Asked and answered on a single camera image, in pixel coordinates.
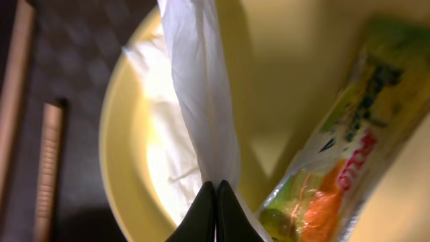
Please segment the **green orange snack wrapper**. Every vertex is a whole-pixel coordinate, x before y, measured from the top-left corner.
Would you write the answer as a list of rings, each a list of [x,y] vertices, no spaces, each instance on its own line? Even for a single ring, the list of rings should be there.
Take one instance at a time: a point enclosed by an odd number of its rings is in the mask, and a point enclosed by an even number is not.
[[[429,27],[374,17],[346,88],[260,206],[272,241],[346,241],[429,113]]]

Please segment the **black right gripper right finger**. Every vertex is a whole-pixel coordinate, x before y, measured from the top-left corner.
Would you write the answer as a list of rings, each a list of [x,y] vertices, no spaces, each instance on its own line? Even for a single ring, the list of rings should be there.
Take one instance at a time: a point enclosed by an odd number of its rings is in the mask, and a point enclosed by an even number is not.
[[[226,180],[221,181],[216,192],[216,241],[263,242]]]

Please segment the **white napkin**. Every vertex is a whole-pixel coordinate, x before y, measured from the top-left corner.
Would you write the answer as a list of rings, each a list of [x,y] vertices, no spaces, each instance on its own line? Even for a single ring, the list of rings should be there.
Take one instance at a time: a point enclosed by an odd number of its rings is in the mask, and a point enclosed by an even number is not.
[[[263,241],[269,235],[237,192],[241,152],[214,1],[159,1],[148,40],[125,48],[142,90],[140,122],[157,204],[177,228],[202,184],[232,187]]]

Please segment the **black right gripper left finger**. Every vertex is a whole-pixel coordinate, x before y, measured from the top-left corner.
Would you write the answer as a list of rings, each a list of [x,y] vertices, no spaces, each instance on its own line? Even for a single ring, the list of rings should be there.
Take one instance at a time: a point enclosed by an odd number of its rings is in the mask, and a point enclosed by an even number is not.
[[[166,242],[214,242],[215,228],[214,186],[206,181],[184,219]]]

